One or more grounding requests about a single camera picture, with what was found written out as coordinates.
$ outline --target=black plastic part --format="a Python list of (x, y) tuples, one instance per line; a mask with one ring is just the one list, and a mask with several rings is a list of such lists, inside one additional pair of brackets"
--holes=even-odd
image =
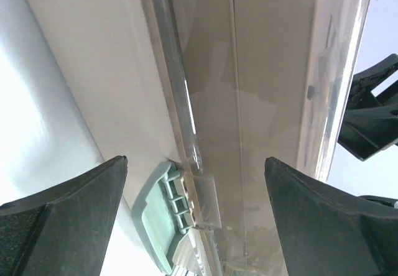
[(0, 206), (0, 275), (99, 275), (127, 158)]
[(398, 55), (355, 74), (338, 142), (364, 161), (398, 140), (398, 81), (375, 97), (371, 91), (398, 70)]
[(289, 276), (398, 275), (398, 209), (275, 158), (266, 160), (265, 176)]

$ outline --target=black object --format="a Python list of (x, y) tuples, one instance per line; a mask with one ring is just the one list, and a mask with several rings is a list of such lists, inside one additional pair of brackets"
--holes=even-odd
[(127, 175), (115, 157), (0, 207), (0, 275), (99, 275)]
[(265, 176), (289, 276), (398, 275), (398, 209), (275, 158), (266, 160)]
[(398, 70), (398, 55), (355, 74), (338, 138), (364, 161), (398, 140), (398, 81), (375, 97), (371, 91)]

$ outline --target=green plastic object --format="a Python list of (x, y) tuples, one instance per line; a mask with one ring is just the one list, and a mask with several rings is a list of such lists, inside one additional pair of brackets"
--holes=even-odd
[(165, 274), (171, 274), (175, 250), (191, 228), (184, 214), (189, 212), (184, 196), (177, 194), (174, 180), (181, 177), (172, 162), (161, 162), (152, 172), (136, 202), (131, 216), (148, 254)]

